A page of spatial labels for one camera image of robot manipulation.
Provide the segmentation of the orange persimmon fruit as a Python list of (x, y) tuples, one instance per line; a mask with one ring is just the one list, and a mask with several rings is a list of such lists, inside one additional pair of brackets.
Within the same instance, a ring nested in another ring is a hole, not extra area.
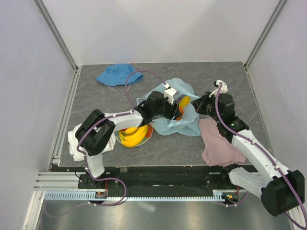
[(177, 113), (176, 113), (175, 120), (177, 120), (177, 121), (181, 120), (183, 115), (184, 115), (184, 109), (179, 107), (178, 110), (177, 110)]

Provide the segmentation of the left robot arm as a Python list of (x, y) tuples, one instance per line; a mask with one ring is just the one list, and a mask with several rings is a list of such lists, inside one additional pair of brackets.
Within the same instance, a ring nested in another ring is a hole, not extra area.
[(102, 151), (112, 134), (130, 127), (142, 127), (159, 116), (167, 119), (180, 116), (178, 104), (174, 102), (176, 94), (175, 88), (166, 89), (164, 93), (153, 91), (132, 110), (107, 115), (96, 109), (90, 113), (75, 133), (77, 150), (85, 154), (90, 185), (101, 188), (105, 184)]

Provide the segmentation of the light blue plastic bag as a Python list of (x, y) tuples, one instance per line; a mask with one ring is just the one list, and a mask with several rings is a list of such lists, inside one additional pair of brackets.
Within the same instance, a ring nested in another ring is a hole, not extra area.
[[(177, 93), (174, 96), (176, 103), (181, 102), (184, 96), (188, 96), (190, 101), (199, 99), (199, 97), (195, 95), (192, 86), (182, 79), (172, 78), (167, 80), (166, 83), (169, 84), (170, 87), (177, 89)], [(153, 120), (152, 127), (156, 132), (164, 136), (179, 133), (190, 137), (197, 137), (201, 134), (198, 120), (199, 114), (195, 112), (195, 108), (189, 103), (185, 106), (183, 117), (180, 120), (170, 120), (159, 116)]]

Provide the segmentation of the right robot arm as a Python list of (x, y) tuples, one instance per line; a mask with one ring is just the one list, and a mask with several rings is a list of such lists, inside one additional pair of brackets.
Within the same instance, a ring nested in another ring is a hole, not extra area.
[(299, 170), (291, 171), (276, 160), (255, 138), (247, 124), (235, 113), (233, 97), (227, 93), (217, 96), (205, 93), (191, 102), (195, 111), (208, 115), (219, 134), (239, 149), (259, 172), (256, 176), (234, 164), (220, 176), (224, 188), (238, 185), (258, 197), (265, 209), (278, 216), (305, 201), (305, 178)]

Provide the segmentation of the yellow lemon fruit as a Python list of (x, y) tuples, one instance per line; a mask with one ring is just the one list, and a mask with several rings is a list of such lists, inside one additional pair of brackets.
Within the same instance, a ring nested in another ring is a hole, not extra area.
[(190, 103), (190, 97), (186, 95), (181, 99), (179, 107), (184, 109), (189, 103)]

